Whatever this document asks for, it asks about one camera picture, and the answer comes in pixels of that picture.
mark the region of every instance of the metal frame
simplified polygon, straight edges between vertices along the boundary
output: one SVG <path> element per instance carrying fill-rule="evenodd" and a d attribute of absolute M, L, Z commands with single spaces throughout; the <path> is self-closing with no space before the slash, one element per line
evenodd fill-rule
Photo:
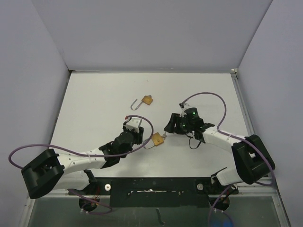
<path fill-rule="evenodd" d="M 92 70 L 92 71 L 81 71 L 81 70 L 77 70 L 74 71 L 75 73 L 115 73 L 115 72 L 102 72 L 99 70 Z M 123 72 L 123 73 L 140 73 L 140 72 Z M 157 72 L 141 72 L 141 73 L 181 73 L 181 72 L 172 72 L 172 71 L 157 71 Z M 245 121 L 245 125 L 246 128 L 248 130 L 249 134 L 254 134 L 254 128 L 253 125 L 251 123 L 250 120 L 250 116 L 249 116 L 249 112 L 246 108 L 244 99 L 243 99 L 243 95 L 241 93 L 240 90 L 240 86 L 238 83 L 238 78 L 237 78 L 237 74 L 231 70 L 229 72 L 188 72 L 188 73 L 230 73 L 231 74 L 231 78 L 234 84 L 234 88 L 237 94 L 237 98 L 241 107 L 241 111 L 242 111 L 242 115 L 243 115 L 243 119 Z M 269 183 L 271 181 L 271 177 L 264 177 L 260 180 L 263 183 Z M 280 225 L 282 227 L 290 227 L 290 222 L 288 219 L 288 216 L 286 214 L 285 208 L 283 206 L 283 202 L 282 199 L 280 197 L 280 193 L 277 189 L 271 188 L 271 187 L 263 187 L 260 186 L 258 184 L 252 184 L 252 185 L 247 185 L 245 183 L 239 183 L 238 184 L 238 188 L 239 188 L 239 194 L 238 195 L 231 195 L 231 197 L 234 196 L 271 196 L 273 199 L 273 203 L 276 209 L 276 213 L 278 215 L 278 219 L 280 221 Z M 66 190 L 57 190 L 54 192 L 50 192 L 49 194 L 47 194 L 45 196 L 45 198 L 63 198 L 68 196 L 68 198 L 74 198 L 74 196 L 70 196 L 68 195 L 68 192 Z M 27 227 L 30 221 L 30 217 L 33 211 L 33 206 L 35 204 L 35 200 L 30 199 L 29 197 L 27 197 L 27 202 L 26 205 L 24 207 L 23 213 L 22 213 L 22 217 L 21 220 L 19 222 L 19 226 L 20 227 Z"/>

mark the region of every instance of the open padlock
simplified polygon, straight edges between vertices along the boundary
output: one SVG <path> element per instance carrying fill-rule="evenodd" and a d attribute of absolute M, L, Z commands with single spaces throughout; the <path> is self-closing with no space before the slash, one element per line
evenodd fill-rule
<path fill-rule="evenodd" d="M 131 109 L 132 110 L 137 110 L 142 103 L 145 103 L 147 105 L 150 105 L 152 102 L 153 102 L 153 99 L 151 98 L 151 95 L 148 95 L 148 96 L 144 96 L 143 99 L 141 100 L 140 104 L 136 107 L 136 108 L 133 108 L 133 105 L 135 104 L 135 102 L 137 102 L 138 99 L 136 99 L 132 104 L 131 104 Z"/>
<path fill-rule="evenodd" d="M 151 147 L 148 147 L 148 148 L 147 147 L 144 147 L 144 148 L 145 149 L 150 149 L 150 148 L 153 148 L 155 146 L 158 146 L 158 145 L 164 143 L 165 138 L 166 138 L 166 132 L 162 136 L 157 132 L 157 133 L 153 134 L 153 136 L 151 138 L 152 141 L 153 141 L 153 143 L 154 143 L 154 145 L 152 145 Z"/>

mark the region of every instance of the robotic arm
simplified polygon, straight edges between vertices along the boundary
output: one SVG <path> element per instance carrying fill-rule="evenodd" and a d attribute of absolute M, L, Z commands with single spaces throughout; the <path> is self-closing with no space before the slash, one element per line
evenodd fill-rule
<path fill-rule="evenodd" d="M 242 140 L 221 134 L 214 124 L 204 123 L 203 119 L 199 117 L 197 108 L 191 107 L 186 103 L 180 104 L 180 107 L 182 109 L 181 114 L 172 113 L 164 131 L 187 136 L 189 133 L 192 133 L 193 138 L 200 141 L 199 145 L 201 143 L 210 143 L 233 155 L 236 168 L 226 167 L 212 175 L 212 180 L 217 180 L 221 185 L 239 182 L 253 184 L 269 173 L 266 163 L 248 144 Z M 237 137 L 255 145 L 270 163 L 271 167 L 275 169 L 275 164 L 259 136 Z"/>
<path fill-rule="evenodd" d="M 144 128 L 141 123 L 141 118 L 128 118 L 123 124 L 123 132 L 114 141 L 88 152 L 74 155 L 45 150 L 21 170 L 29 197 L 37 199 L 53 189 L 73 187 L 82 190 L 89 184 L 83 170 L 111 167 L 119 163 L 120 158 L 125 158 L 125 153 L 132 151 L 134 144 L 142 143 Z"/>

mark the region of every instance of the wall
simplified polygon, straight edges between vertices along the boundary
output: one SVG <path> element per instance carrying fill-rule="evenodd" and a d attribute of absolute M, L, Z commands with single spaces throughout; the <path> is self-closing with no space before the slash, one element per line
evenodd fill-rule
<path fill-rule="evenodd" d="M 49 142 L 68 70 L 30 0 L 0 2 L 0 226 L 17 226 L 27 190 L 10 151 Z M 13 158 L 25 165 L 37 149 Z"/>
<path fill-rule="evenodd" d="M 302 9 L 302 0 L 274 0 L 239 67 L 253 125 L 276 163 L 293 227 L 303 222 Z"/>
<path fill-rule="evenodd" d="M 71 70 L 229 71 L 272 0 L 32 0 Z"/>

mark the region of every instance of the purple cable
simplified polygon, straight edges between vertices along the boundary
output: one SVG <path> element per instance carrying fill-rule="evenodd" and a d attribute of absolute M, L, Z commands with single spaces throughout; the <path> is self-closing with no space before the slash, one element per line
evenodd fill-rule
<path fill-rule="evenodd" d="M 219 99 L 221 99 L 221 101 L 223 102 L 223 105 L 224 105 L 224 115 L 223 115 L 222 119 L 220 120 L 220 122 L 219 122 L 219 124 L 218 124 L 218 126 L 217 126 L 218 132 L 221 133 L 221 134 L 223 134 L 223 135 L 225 135 L 225 136 L 230 136 L 230 137 L 232 137 L 232 138 L 234 138 L 234 139 L 243 141 L 244 143 L 250 145 L 250 146 L 251 146 L 251 147 L 260 155 L 260 157 L 263 159 L 263 161 L 265 162 L 265 164 L 268 166 L 268 168 L 269 168 L 269 170 L 270 170 L 270 173 L 271 173 L 271 175 L 272 175 L 272 182 L 269 183 L 269 184 L 261 183 L 261 182 L 255 182 L 255 183 L 257 183 L 257 184 L 259 184 L 259 185 L 262 185 L 262 186 L 273 186 L 273 185 L 275 184 L 275 181 L 276 181 L 276 177 L 275 177 L 275 174 L 274 174 L 274 170 L 273 170 L 273 168 L 271 167 L 270 163 L 267 161 L 267 159 L 264 157 L 264 155 L 261 153 L 261 151 L 259 151 L 259 149 L 258 149 L 256 146 L 254 146 L 252 143 L 250 143 L 249 141 L 247 141 L 247 140 L 245 140 L 245 139 L 243 139 L 243 138 L 240 138 L 240 137 L 237 137 L 237 136 L 234 136 L 234 135 L 231 135 L 231 134 L 228 134 L 228 133 L 226 133 L 226 132 L 223 132 L 223 131 L 219 130 L 219 127 L 220 127 L 221 124 L 223 123 L 223 121 L 224 121 L 224 119 L 225 119 L 225 117 L 226 117 L 226 113 L 227 113 L 226 102 L 224 101 L 224 99 L 223 99 L 221 96 L 219 96 L 218 94 L 213 93 L 213 92 L 199 92 L 199 93 L 196 93 L 196 94 L 194 94 L 194 95 L 188 97 L 187 99 L 185 99 L 185 100 L 182 102 L 182 104 L 186 103 L 186 102 L 187 102 L 190 98 L 192 98 L 192 97 L 195 97 L 195 96 L 197 96 L 197 95 L 205 95 L 205 94 L 217 96 L 217 97 L 218 97 Z M 227 190 L 228 190 L 230 187 L 231 187 L 231 185 L 227 186 L 227 187 L 224 189 L 224 191 L 223 191 L 223 192 L 218 196 L 218 198 L 215 200 L 214 204 L 212 205 L 212 208 L 211 208 L 211 210 L 209 211 L 209 214 L 208 214 L 208 224 L 209 224 L 209 222 L 210 222 L 210 217 L 211 217 L 211 214 L 212 214 L 212 211 L 213 211 L 215 205 L 217 204 L 217 202 L 219 201 L 219 199 L 227 192 Z"/>
<path fill-rule="evenodd" d="M 66 151 L 68 153 L 71 153 L 71 154 L 74 154 L 74 155 L 78 155 L 78 156 L 82 156 L 82 157 L 121 157 L 121 156 L 124 156 L 124 155 L 128 155 L 128 154 L 131 154 L 131 153 L 134 153 L 135 151 L 143 148 L 151 139 L 152 139 L 152 136 L 153 136 L 153 125 L 152 123 L 146 119 L 145 117 L 141 117 L 141 116 L 138 116 L 138 115 L 128 115 L 126 116 L 126 118 L 128 117 L 138 117 L 138 118 L 141 118 L 143 120 L 145 120 L 150 126 L 151 126 L 151 135 L 149 136 L 149 138 L 142 144 L 140 145 L 139 147 L 137 147 L 136 149 L 132 150 L 132 151 L 129 151 L 127 153 L 123 153 L 123 154 L 119 154 L 119 155 L 85 155 L 85 154 L 81 154 L 81 153 L 78 153 L 78 152 L 75 152 L 75 151 L 72 151 L 72 150 L 68 150 L 66 148 L 63 148 L 63 147 L 59 147 L 57 145 L 52 145 L 52 144 L 28 144 L 28 145 L 24 145 L 24 146 L 21 146 L 21 147 L 18 147 L 16 149 L 14 149 L 10 154 L 9 154 L 9 162 L 19 168 L 19 169 L 22 169 L 23 167 L 17 165 L 16 163 L 14 163 L 12 161 L 12 156 L 19 150 L 22 150 L 24 148 L 31 148 L 31 147 L 47 147 L 47 148 L 56 148 L 56 149 L 59 149 L 59 150 L 63 150 L 63 151 Z"/>
<path fill-rule="evenodd" d="M 103 203 L 101 203 L 101 202 L 92 200 L 92 199 L 90 199 L 90 198 L 87 198 L 87 197 L 85 197 L 85 196 L 83 196 L 83 195 L 80 195 L 79 193 L 75 192 L 73 189 L 68 189 L 68 191 L 69 191 L 71 194 L 74 194 L 74 195 L 76 195 L 76 196 L 79 196 L 80 198 L 82 198 L 82 199 L 84 199 L 84 200 L 90 201 L 90 202 L 92 202 L 92 203 L 99 204 L 99 205 L 101 205 L 101 206 L 106 207 L 106 208 L 109 209 L 109 211 L 106 211 L 106 212 L 88 212 L 88 214 L 104 215 L 104 214 L 109 214 L 109 213 L 111 213 L 111 212 L 113 211 L 113 208 L 112 208 L 112 207 L 110 207 L 110 206 L 108 206 L 108 205 L 106 205 L 106 204 L 103 204 Z"/>

